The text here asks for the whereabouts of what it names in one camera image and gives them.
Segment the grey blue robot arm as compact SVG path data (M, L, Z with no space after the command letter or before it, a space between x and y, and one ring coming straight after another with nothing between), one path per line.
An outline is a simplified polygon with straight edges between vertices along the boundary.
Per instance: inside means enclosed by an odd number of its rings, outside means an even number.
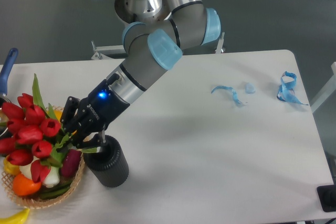
M126 24L122 45L127 57L86 98L69 97L61 123L68 145L97 147L84 139L106 130L150 86L180 60L184 49L215 41L221 32L216 10L202 0L115 0L115 11Z

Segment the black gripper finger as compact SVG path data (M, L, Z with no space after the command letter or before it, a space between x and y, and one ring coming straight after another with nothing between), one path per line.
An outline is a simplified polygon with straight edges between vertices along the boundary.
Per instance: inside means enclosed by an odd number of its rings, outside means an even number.
M65 103L60 118L60 122L65 132L74 132L76 130L77 126L73 119L77 109L79 108L79 102L80 100L78 98L69 96Z
M92 137L85 136L83 133L75 133L72 136L72 145L82 152L103 152L108 146L105 130L94 134Z

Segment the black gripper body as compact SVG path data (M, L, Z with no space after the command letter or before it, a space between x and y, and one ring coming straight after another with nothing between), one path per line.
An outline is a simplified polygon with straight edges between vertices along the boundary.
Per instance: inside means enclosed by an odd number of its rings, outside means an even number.
M74 122L76 133L85 136L106 130L108 125L130 106L108 86L104 79L86 98L79 102Z

